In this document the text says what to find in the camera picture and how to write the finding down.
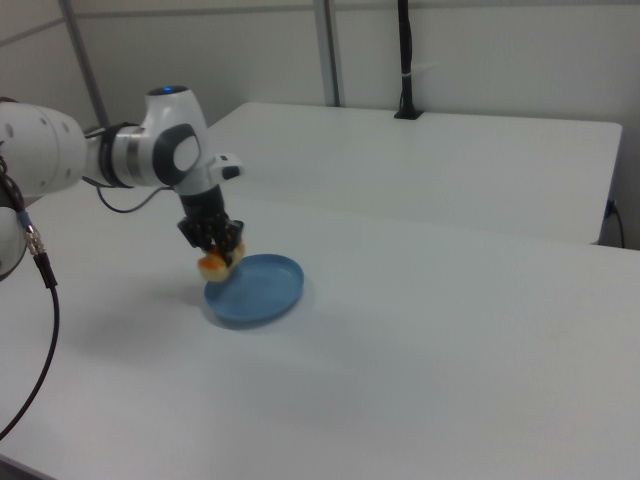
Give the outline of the black ribbed gripper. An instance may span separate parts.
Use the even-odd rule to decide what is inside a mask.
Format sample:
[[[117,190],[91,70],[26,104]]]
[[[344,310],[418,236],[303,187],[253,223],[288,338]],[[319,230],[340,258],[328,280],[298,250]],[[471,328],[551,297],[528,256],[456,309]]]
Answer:
[[[215,255],[217,250],[227,266],[240,261],[240,243],[244,223],[231,220],[225,210],[221,188],[215,186],[206,192],[180,195],[185,217],[178,223],[179,230],[194,248]]]

